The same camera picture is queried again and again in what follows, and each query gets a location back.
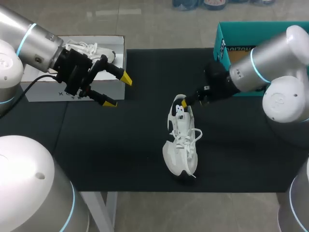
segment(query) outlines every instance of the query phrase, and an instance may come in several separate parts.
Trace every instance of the shoe tongue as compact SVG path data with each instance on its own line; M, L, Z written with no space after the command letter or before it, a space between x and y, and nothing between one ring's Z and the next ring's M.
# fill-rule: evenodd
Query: shoe tongue
M188 133L190 128L190 114L188 112L177 112L176 121L179 133Z

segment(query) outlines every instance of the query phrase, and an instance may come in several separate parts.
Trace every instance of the teal shoebox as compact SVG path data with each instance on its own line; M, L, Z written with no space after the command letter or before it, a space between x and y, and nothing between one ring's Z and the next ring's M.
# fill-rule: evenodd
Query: teal shoebox
M220 22L213 50L216 61L228 70L232 62L270 38L298 25L309 33L309 22ZM239 93L238 96L263 96L263 92Z

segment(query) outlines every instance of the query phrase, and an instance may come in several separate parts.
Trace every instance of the gray floor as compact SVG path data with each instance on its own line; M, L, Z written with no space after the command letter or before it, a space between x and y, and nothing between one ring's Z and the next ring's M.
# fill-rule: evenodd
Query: gray floor
M116 232L278 232L273 193L122 192Z
M308 0L177 12L171 0L1 0L58 35L125 35L127 48L212 47L219 21L308 20ZM276 232L274 193L119 193L116 232Z

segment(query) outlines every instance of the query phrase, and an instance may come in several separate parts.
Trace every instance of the table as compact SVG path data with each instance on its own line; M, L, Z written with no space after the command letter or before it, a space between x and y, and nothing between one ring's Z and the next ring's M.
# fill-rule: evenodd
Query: table
M176 94L204 85L209 59L209 48L128 50L133 86L117 108L24 99L0 121L0 136L24 135L44 145L97 224L110 215L101 228L112 226L117 191L285 192L308 158L309 126L267 123L261 97L195 105L195 126L204 133L196 182L176 182L167 170L162 147L170 105ZM108 208L100 191L110 192Z

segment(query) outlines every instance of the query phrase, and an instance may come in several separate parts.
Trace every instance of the white shoebox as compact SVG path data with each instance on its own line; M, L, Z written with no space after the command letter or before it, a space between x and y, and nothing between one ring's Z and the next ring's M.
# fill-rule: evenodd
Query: white shoebox
M99 47L109 48L116 53L113 62L119 68L126 69L126 52L124 36L60 36L66 43L69 39L87 44L98 43ZM25 90L37 77L49 74L41 72L29 65L26 65L24 75L21 80L21 87ZM58 102L58 101L92 101L89 97L80 98L78 93L75 96L67 94L64 89L65 83L59 84L51 77L46 77L35 83L26 94L29 102ZM104 93L115 100L125 98L125 83L116 79L106 71L99 72L91 84L91 89L99 93Z

